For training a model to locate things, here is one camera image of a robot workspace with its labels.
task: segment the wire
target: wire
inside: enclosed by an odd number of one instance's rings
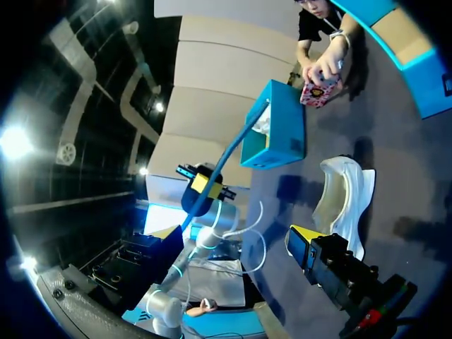
[[[229,336],[228,336],[228,337],[225,337],[225,335],[227,335],[227,334],[235,334],[235,335],[238,335],[241,339],[244,339],[244,338],[245,338],[242,334],[237,333],[237,332],[220,333],[220,334],[215,334],[215,335],[209,335],[209,336],[204,337],[204,338],[228,338]]]
[[[260,232],[258,232],[256,230],[250,230],[250,231],[256,233],[262,239],[262,245],[263,245],[262,260],[261,260],[261,263],[256,268],[253,268],[252,270],[247,270],[247,271],[230,270],[224,266],[218,265],[217,263],[213,263],[212,261],[209,261],[209,262],[212,265],[220,267],[221,269],[226,270],[229,273],[235,273],[235,274],[239,274],[239,275],[250,274],[250,273],[256,272],[257,270],[260,270],[267,259],[267,244],[266,244],[265,239],[263,238],[263,235]]]
[[[261,207],[261,212],[259,213],[259,216],[258,216],[257,220],[254,222],[254,224],[252,224],[250,227],[247,227],[247,228],[245,228],[245,229],[243,229],[243,230],[240,230],[240,231],[226,232],[226,233],[224,233],[224,235],[223,235],[222,238],[223,238],[223,239],[226,239],[226,238],[232,237],[232,236],[234,236],[234,235],[243,234],[243,233],[245,233],[245,232],[248,232],[248,231],[251,230],[252,228],[254,228],[257,224],[259,224],[260,221],[261,221],[261,219],[262,219],[262,215],[263,215],[263,204],[262,204],[262,201],[259,201],[259,205],[260,205],[260,207]]]

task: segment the white cable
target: white cable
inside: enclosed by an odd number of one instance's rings
[[[259,205],[261,207],[261,212],[259,213],[259,216],[258,216],[257,220],[254,222],[254,224],[252,224],[250,227],[247,227],[247,228],[245,228],[243,230],[240,230],[240,231],[226,232],[226,233],[224,233],[222,238],[226,239],[228,237],[232,237],[232,236],[238,235],[238,234],[243,234],[243,233],[248,232],[248,231],[252,231],[252,232],[256,233],[262,239],[263,255],[262,255],[261,263],[257,267],[253,268],[252,270],[247,270],[245,272],[242,271],[242,270],[240,270],[240,271],[238,271],[238,270],[230,270],[229,268],[226,268],[224,266],[218,265],[217,263],[213,263],[212,261],[209,261],[209,263],[211,263],[214,266],[220,267],[221,269],[225,270],[226,272],[233,273],[233,274],[239,274],[239,275],[250,274],[250,273],[256,272],[257,270],[260,270],[262,268],[262,266],[264,265],[264,263],[266,262],[266,259],[267,259],[267,244],[266,244],[266,240],[263,238],[263,235],[260,232],[258,232],[256,230],[253,230],[253,228],[255,226],[257,226],[257,224],[260,223],[260,221],[262,219],[262,216],[263,216],[263,204],[262,204],[262,201],[259,201]]]
[[[257,270],[260,270],[262,268],[262,266],[264,265],[264,263],[266,262],[266,259],[267,259],[267,244],[266,244],[265,239],[263,238],[263,235],[260,232],[258,232],[256,230],[250,230],[250,231],[255,232],[258,236],[261,237],[262,245],[263,245],[262,261],[256,268],[253,268],[252,270],[247,270],[247,271],[244,272],[242,270],[230,270],[229,268],[226,268],[224,266],[218,265],[217,263],[213,263],[212,261],[209,261],[209,263],[211,263],[214,266],[221,267],[221,269],[223,269],[223,270],[225,270],[225,271],[227,271],[229,273],[234,273],[234,274],[250,274],[250,273],[256,272]]]
[[[215,228],[215,226],[218,224],[218,220],[220,219],[221,214],[221,208],[223,206],[223,202],[221,200],[218,201],[218,210],[217,210],[217,216],[215,217],[215,221],[213,222],[212,230]]]
[[[261,213],[259,214],[259,217],[257,218],[257,220],[254,222],[254,224],[252,224],[250,227],[247,227],[243,230],[240,231],[235,231],[235,232],[226,232],[224,233],[224,235],[222,236],[223,239],[226,239],[228,237],[232,237],[234,235],[238,235],[238,234],[243,234],[245,232],[248,232],[249,230],[251,230],[252,228],[254,228],[257,224],[260,223],[261,219],[262,219],[262,215],[263,215],[263,204],[262,201],[259,201],[259,205],[261,207]]]

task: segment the pink phone case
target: pink phone case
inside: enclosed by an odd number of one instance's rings
[[[326,104],[337,84],[338,79],[325,81],[322,86],[317,86],[314,83],[305,83],[299,101],[303,105],[322,107]]]

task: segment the blue box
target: blue box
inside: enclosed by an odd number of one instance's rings
[[[301,91],[284,83],[270,80],[251,111],[270,101],[270,135],[250,131],[242,143],[240,164],[244,167],[268,169],[304,158],[304,106],[299,103]]]

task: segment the gray surface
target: gray surface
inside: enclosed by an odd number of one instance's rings
[[[264,214],[256,229],[269,251],[252,278],[293,338],[337,338],[347,320],[319,288],[308,285],[284,246],[291,224],[313,228],[324,159],[355,154],[376,169],[374,200],[361,224],[364,262],[378,265],[382,280],[398,273],[417,284],[403,315],[423,310],[451,263],[452,112],[422,121],[396,67],[370,38],[368,46],[365,92],[351,103],[343,97],[308,109],[306,159],[253,177],[248,223],[256,219],[261,199]],[[245,240],[242,262],[250,269],[261,260],[262,247],[255,234]]]

